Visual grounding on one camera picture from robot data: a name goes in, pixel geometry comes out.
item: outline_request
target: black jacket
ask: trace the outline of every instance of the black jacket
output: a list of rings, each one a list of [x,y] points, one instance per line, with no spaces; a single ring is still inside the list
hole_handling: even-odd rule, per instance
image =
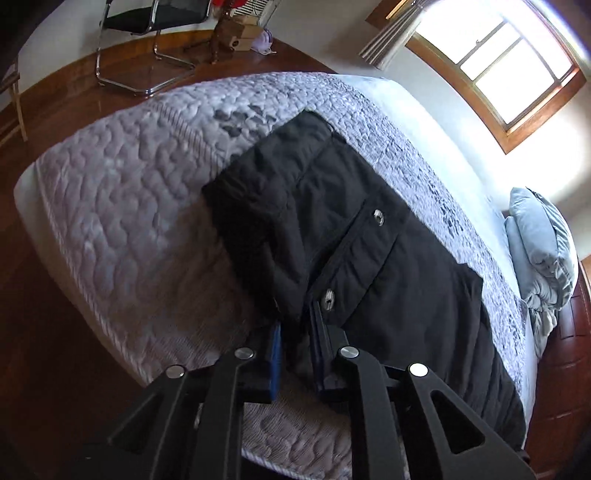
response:
[[[522,405],[492,343],[482,279],[321,117],[302,112],[203,193],[238,276],[294,341],[317,300],[352,345],[394,367],[427,365],[521,447]]]

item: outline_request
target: window pane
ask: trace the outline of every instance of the window pane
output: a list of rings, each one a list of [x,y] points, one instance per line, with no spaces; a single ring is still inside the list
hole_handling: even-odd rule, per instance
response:
[[[508,124],[553,83],[534,50],[521,40],[476,86]]]
[[[427,10],[417,32],[458,63],[502,21],[485,2],[440,0]]]
[[[493,0],[498,11],[527,38],[558,78],[572,65],[558,41],[537,15],[521,0]]]
[[[509,24],[503,25],[482,47],[476,50],[474,55],[466,60],[462,65],[462,70],[470,79],[474,80],[518,38],[517,30]]]

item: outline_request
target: curtain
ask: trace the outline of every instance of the curtain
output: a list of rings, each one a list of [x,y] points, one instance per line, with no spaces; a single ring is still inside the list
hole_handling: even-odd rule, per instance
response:
[[[396,53],[413,36],[424,9],[437,0],[402,0],[390,23],[359,53],[370,65],[385,70]]]

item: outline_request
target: metal snap button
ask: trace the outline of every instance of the metal snap button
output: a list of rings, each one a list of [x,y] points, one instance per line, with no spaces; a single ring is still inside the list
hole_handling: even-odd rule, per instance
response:
[[[328,289],[324,293],[324,298],[322,299],[322,308],[325,309],[327,312],[332,310],[332,307],[335,306],[335,293]]]
[[[376,210],[374,212],[375,221],[378,223],[378,226],[382,226],[384,224],[384,214],[382,210]]]

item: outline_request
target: wooden window frame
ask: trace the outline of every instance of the wooden window frame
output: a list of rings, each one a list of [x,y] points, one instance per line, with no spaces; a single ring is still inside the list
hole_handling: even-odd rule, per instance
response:
[[[382,0],[366,21],[380,30],[383,29],[388,25],[388,18],[396,9],[400,8],[404,1]],[[538,12],[536,14],[559,43],[562,44],[561,39],[556,35],[556,32],[546,19]],[[570,73],[559,85],[555,85],[544,92],[544,95],[537,100],[535,106],[530,107],[531,110],[523,118],[520,118],[514,125],[509,124],[509,128],[506,129],[504,121],[500,119],[495,108],[480,93],[480,90],[474,87],[473,81],[435,45],[415,33],[406,44],[406,47],[427,63],[460,94],[490,130],[505,154],[512,151],[546,123],[550,117],[575,96],[586,82],[583,72],[580,71],[576,61],[567,51],[574,65]]]

